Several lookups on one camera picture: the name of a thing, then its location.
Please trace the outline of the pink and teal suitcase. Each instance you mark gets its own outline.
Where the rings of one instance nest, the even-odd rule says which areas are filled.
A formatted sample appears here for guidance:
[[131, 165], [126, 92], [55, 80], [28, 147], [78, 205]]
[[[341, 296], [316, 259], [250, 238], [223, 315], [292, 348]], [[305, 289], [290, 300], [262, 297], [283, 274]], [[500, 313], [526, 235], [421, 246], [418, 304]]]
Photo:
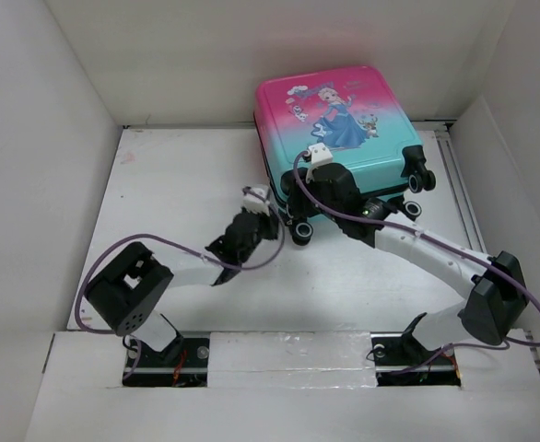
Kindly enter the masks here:
[[301, 191], [307, 164], [296, 156], [326, 148], [335, 180], [354, 181], [358, 204], [372, 200], [410, 219], [420, 206], [406, 191], [436, 186], [423, 143], [382, 74], [369, 66], [341, 67], [262, 82], [255, 91], [254, 122], [270, 187], [293, 242], [311, 241], [310, 218], [320, 214]]

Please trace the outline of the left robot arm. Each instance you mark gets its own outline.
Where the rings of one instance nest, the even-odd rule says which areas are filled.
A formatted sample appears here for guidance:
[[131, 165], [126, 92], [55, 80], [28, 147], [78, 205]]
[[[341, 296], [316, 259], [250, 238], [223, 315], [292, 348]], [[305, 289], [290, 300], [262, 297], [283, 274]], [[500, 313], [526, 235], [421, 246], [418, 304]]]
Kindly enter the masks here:
[[133, 235], [97, 275], [86, 277], [81, 295], [113, 334], [130, 337], [139, 351], [170, 365], [182, 352], [183, 337], [156, 312], [164, 293], [188, 285], [226, 284], [251, 268], [247, 261], [262, 241], [284, 238], [275, 211], [258, 214], [246, 209], [205, 248], [207, 255], [155, 235]]

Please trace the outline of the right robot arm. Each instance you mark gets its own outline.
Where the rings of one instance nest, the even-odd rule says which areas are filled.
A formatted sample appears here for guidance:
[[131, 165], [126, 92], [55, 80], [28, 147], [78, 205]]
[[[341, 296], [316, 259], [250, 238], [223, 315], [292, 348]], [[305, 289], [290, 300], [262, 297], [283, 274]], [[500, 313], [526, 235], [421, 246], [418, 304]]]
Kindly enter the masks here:
[[401, 331], [393, 351], [405, 365], [425, 365], [454, 346], [510, 347], [508, 334], [528, 305], [513, 255], [490, 256], [429, 233], [401, 205], [363, 197], [338, 163], [293, 169], [288, 177], [291, 213], [324, 215], [349, 238], [414, 264], [460, 296], [450, 307], [418, 314]]

